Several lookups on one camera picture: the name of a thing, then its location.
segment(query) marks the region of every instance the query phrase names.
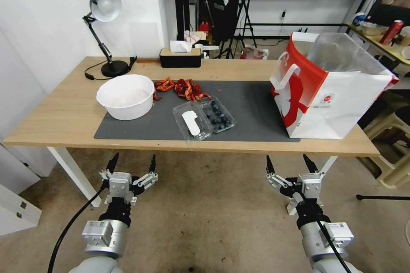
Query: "red can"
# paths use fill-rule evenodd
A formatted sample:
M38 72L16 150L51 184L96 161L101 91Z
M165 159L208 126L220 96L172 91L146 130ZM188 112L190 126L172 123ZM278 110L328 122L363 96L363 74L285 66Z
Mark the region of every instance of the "red can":
M380 43L383 45L388 45L392 39L400 32L404 25L402 20L395 20L393 21L392 25L387 29L386 33L380 40Z

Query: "black tissue box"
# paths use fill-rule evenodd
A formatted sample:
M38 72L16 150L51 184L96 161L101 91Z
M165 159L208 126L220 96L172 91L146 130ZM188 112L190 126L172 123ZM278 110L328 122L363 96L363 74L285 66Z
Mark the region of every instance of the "black tissue box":
M159 59L164 68L201 67L201 49L192 48L191 52L171 52L169 48L162 48Z

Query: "desk lamp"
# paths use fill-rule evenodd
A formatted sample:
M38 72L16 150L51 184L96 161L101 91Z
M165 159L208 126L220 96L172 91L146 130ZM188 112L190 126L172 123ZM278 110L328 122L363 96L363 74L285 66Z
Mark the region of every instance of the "desk lamp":
M85 15L83 20L97 41L98 47L107 58L107 63L101 67L101 73L106 77L113 78L129 72L129 65L126 62L111 60L111 52L104 43L101 43L91 26L96 20L110 22L117 18L121 11L121 0L90 0L90 10L91 12Z

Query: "gray desk mat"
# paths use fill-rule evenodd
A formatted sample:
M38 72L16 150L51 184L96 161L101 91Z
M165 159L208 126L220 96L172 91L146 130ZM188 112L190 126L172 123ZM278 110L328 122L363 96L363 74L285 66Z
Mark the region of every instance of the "gray desk mat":
M265 81L196 81L204 92L215 95L229 110L236 125L208 141L298 142L289 138L275 100L271 83ZM143 117L120 121L108 113L104 116L95 139L183 140L172 109L186 102L171 90L158 93L152 109Z

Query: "lamp arm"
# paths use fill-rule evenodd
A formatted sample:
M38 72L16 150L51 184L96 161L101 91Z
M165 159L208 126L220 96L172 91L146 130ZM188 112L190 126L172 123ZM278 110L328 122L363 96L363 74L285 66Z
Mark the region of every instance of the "lamp arm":
M108 64L112 64L110 50L104 45L104 43L101 43L100 39L98 38L97 34L95 33L91 25L96 19L94 17L91 17L91 13L85 15L82 19L88 25L88 28L90 29L92 35L94 36L95 40L98 43L98 47L100 47L101 51L104 53L105 57L107 58Z

